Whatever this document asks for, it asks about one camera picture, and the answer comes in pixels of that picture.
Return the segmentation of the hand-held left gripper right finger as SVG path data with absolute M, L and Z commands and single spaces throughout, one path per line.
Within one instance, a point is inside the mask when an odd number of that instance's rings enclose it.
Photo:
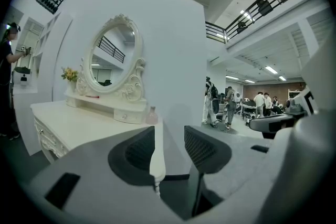
M 232 149 L 224 142 L 197 130 L 184 127 L 185 149 L 198 171 L 195 201 L 192 216 L 200 215 L 224 199 L 207 188 L 204 176 L 216 174 L 224 168 L 232 157 Z

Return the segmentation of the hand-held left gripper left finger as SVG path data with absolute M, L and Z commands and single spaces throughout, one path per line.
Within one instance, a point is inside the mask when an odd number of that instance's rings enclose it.
M 127 131 L 108 154 L 110 169 L 124 182 L 134 186 L 154 186 L 150 174 L 151 158 L 155 150 L 153 126 Z

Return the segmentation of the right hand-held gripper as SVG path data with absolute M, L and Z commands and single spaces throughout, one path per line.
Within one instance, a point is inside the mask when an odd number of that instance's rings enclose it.
M 287 101 L 289 114 L 307 115 L 335 110 L 335 33 L 330 33 L 302 70 L 306 88 Z M 249 121 L 249 128 L 262 133 L 265 139 L 274 139 L 276 133 L 293 127 L 292 115 L 277 114 Z

